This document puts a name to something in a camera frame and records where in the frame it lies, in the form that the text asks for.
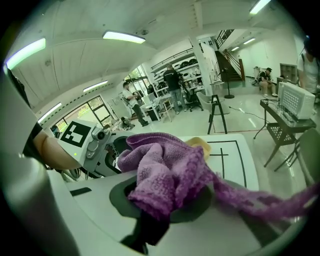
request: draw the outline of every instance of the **purple towel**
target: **purple towel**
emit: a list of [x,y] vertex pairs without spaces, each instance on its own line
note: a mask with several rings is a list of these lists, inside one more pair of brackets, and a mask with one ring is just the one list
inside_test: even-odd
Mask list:
[[263,191],[234,188],[207,166],[203,149],[192,148],[167,133],[143,133],[127,138],[132,151],[122,152],[122,172],[137,170],[137,187],[128,198],[156,219],[167,219],[210,182],[222,202],[266,220],[306,214],[305,204],[318,192],[319,184],[282,200]]

